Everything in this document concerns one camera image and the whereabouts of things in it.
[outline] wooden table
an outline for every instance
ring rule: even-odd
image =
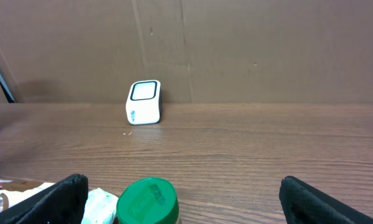
[[[373,218],[373,105],[164,105],[147,126],[124,105],[0,105],[1,178],[73,173],[117,195],[164,177],[183,223],[284,223],[287,175]]]

